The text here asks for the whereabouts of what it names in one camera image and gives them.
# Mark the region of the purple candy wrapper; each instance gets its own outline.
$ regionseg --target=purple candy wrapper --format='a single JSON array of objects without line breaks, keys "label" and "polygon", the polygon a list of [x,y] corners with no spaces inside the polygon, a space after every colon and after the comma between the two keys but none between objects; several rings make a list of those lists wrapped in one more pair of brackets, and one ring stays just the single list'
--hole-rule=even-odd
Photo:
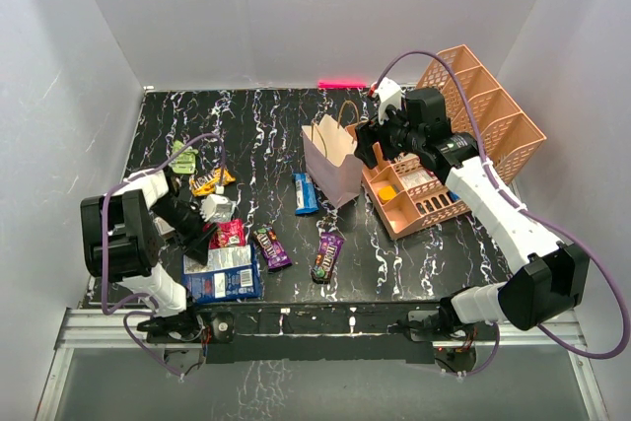
[{"label": "purple candy wrapper", "polygon": [[272,226],[261,226],[253,232],[253,236],[263,252],[269,271],[281,270],[292,264],[287,252],[278,242]]},{"label": "purple candy wrapper", "polygon": [[319,250],[312,267],[312,279],[316,283],[331,281],[333,268],[343,244],[344,239],[329,232],[323,232],[319,237]]}]

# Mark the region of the black marble tabletop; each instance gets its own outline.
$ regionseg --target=black marble tabletop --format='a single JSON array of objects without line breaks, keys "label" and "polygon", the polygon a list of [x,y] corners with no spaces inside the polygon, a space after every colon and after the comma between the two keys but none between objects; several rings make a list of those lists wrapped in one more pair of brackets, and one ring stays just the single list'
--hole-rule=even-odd
[{"label": "black marble tabletop", "polygon": [[[127,172],[164,161],[174,140],[186,141],[203,132],[223,137],[227,168],[237,182],[226,195],[237,201],[236,217],[249,234],[252,226],[271,223],[294,265],[277,273],[263,271],[263,301],[269,303],[388,302],[437,300],[463,286],[506,280],[504,256],[470,214],[393,241],[365,192],[334,209],[317,192],[320,210],[295,216],[293,172],[305,170],[301,125],[333,116],[345,100],[354,101],[364,117],[375,111],[365,92],[343,90],[239,90],[148,94],[127,162]],[[343,124],[354,120],[345,112]],[[216,143],[200,145],[198,172],[218,166]],[[195,199],[186,189],[182,199]],[[328,285],[314,283],[310,265],[320,232],[345,239]],[[176,281],[182,257],[164,245],[160,259]],[[99,279],[91,282],[83,303],[100,303]],[[109,300],[128,290],[112,285]]]}]

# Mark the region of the table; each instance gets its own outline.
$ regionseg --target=table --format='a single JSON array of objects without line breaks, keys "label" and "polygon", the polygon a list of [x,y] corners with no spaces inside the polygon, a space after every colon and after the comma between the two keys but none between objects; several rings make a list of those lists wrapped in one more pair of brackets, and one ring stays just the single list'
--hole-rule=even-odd
[{"label": "table", "polygon": [[[347,331],[351,314],[368,315],[364,330],[378,327],[381,331],[410,309],[432,308],[438,299],[460,288],[507,279],[504,256],[470,214],[397,241],[389,238],[364,192],[336,210],[317,191],[319,212],[294,215],[292,173],[305,170],[301,125],[324,113],[336,116],[345,100],[355,102],[368,117],[375,108],[365,93],[358,89],[267,89],[145,96],[127,173],[161,163],[176,139],[186,141],[202,132],[220,134],[226,145],[227,168],[237,178],[226,187],[226,195],[238,203],[236,217],[243,219],[248,233],[253,225],[272,223],[294,261],[280,272],[263,272],[262,301],[209,305],[207,311],[233,312],[245,333],[282,331],[282,317],[261,322],[258,315],[261,311],[277,315],[283,308],[290,309],[292,316],[300,312],[307,316],[287,323],[299,332]],[[343,124],[354,120],[352,107],[347,108]],[[216,143],[200,145],[198,169],[217,167],[218,151]],[[187,189],[181,198],[194,199]],[[309,271],[321,231],[345,239],[328,285],[314,283]],[[164,245],[160,259],[179,281],[180,251]],[[99,283],[93,281],[84,308],[100,304]],[[126,289],[112,285],[108,298],[117,301],[127,294]],[[340,315],[341,327],[336,326],[336,315]],[[357,317],[355,330],[362,330],[361,320]]]}]

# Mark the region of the orange desk organizer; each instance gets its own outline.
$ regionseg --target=orange desk organizer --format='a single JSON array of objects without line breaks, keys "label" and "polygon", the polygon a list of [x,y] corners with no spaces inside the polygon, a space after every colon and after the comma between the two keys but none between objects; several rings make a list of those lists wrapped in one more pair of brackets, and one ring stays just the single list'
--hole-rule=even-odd
[{"label": "orange desk organizer", "polygon": [[[486,153],[493,160],[500,178],[506,184],[510,183],[545,140],[545,135],[467,46],[446,49],[439,56],[454,68],[462,82]],[[454,131],[473,134],[456,85],[436,60],[432,60],[417,84],[417,88],[425,87],[438,88],[445,96],[447,115]],[[355,125],[348,126],[347,130],[355,136]],[[447,188],[435,177],[418,173],[423,168],[417,157],[399,157],[388,162],[384,160],[379,143],[374,145],[374,150],[378,165],[373,170],[363,167],[362,183],[391,238],[408,236],[469,211],[461,200],[453,201]],[[381,204],[377,193],[388,185],[393,185],[398,193],[386,204]]]}]

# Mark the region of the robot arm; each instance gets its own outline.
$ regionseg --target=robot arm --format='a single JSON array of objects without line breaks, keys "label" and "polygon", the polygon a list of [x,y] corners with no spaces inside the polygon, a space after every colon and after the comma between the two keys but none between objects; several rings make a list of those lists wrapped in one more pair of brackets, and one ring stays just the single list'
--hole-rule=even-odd
[{"label": "robot arm", "polygon": [[[206,261],[217,226],[207,225],[199,209],[177,199],[178,193],[179,181],[169,169],[137,178],[115,193],[108,206],[107,250],[109,280],[149,295],[144,302],[156,311],[156,317],[141,323],[139,330],[182,338],[198,332],[199,322],[186,289],[159,262],[161,238],[149,210],[175,229],[183,252],[200,262]],[[102,276],[103,202],[102,196],[95,196],[81,203],[86,266],[95,277]]]},{"label": "robot arm", "polygon": [[416,154],[426,170],[469,206],[505,254],[513,273],[506,283],[467,288],[443,298],[438,314],[425,326],[454,332],[473,322],[508,320],[528,330],[579,304],[588,256],[575,245],[565,246],[522,215],[523,205],[515,208],[498,193],[482,168],[473,137],[452,132],[445,99],[438,90],[418,89],[402,98],[392,81],[383,83],[385,88],[376,90],[379,99],[384,98],[378,114],[356,128],[355,155],[373,168],[376,142],[387,160],[400,153]]}]

